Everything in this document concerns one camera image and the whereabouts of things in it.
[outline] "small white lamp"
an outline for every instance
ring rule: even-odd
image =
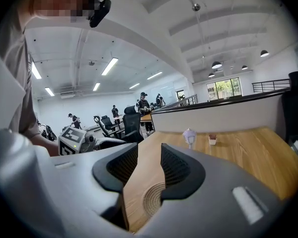
[[[193,143],[197,137],[197,133],[189,128],[185,132],[183,132],[183,137],[185,139],[185,142],[189,144],[189,149],[192,149]]]

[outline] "black shirt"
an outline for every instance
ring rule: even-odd
[[[117,108],[113,108],[111,110],[111,113],[113,113],[114,118],[118,116],[118,109]]]
[[[140,109],[143,109],[144,107],[147,107],[147,108],[150,107],[150,105],[149,105],[149,103],[148,103],[147,100],[140,100],[138,104],[139,104],[139,108],[140,108]],[[143,115],[145,116],[145,115],[147,115],[147,114],[150,114],[150,111],[146,111],[146,112],[145,112],[144,110],[140,110],[140,113],[143,114]]]
[[[79,122],[78,121],[74,122],[74,126],[75,126],[75,128],[79,128]]]

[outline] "wooden desk surface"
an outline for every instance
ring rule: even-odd
[[[151,115],[148,114],[148,115],[145,115],[145,116],[141,117],[141,118],[140,118],[140,121],[141,121],[141,122],[152,121],[152,119],[151,119]]]
[[[198,133],[193,149],[238,164],[280,199],[294,195],[298,188],[298,156],[271,129],[260,127],[216,134],[217,144],[210,146],[209,134]],[[161,143],[188,148],[181,133],[158,131],[139,144],[138,165],[124,188],[131,232],[138,231],[149,220],[143,209],[143,194],[152,185],[164,181]]]

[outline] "black office chair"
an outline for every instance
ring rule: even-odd
[[[125,133],[131,135],[133,143],[140,143],[144,139],[140,134],[140,113],[136,112],[135,106],[125,108],[124,113]]]
[[[298,71],[289,73],[290,91],[282,95],[282,104],[286,123],[286,142],[298,140]]]
[[[112,131],[114,131],[117,126],[120,129],[120,125],[117,124],[117,123],[116,124],[113,124],[108,116],[101,117],[101,122],[105,125],[105,129],[106,130],[112,130]]]
[[[103,124],[100,122],[99,116],[94,116],[94,121],[100,126],[101,130],[103,131],[104,137],[118,138],[118,139],[126,141],[127,143],[136,143],[135,136],[134,136],[134,134],[137,133],[136,130],[131,131],[130,133],[127,133],[127,134],[123,133],[125,131],[125,129],[108,132],[104,128]]]

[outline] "black pendant light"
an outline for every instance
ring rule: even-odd
[[[262,50],[262,52],[260,53],[261,58],[266,57],[268,55],[269,55],[269,53],[267,52],[267,50]]]
[[[217,69],[217,68],[220,68],[221,66],[222,66],[222,64],[219,61],[215,61],[212,64],[212,69]]]

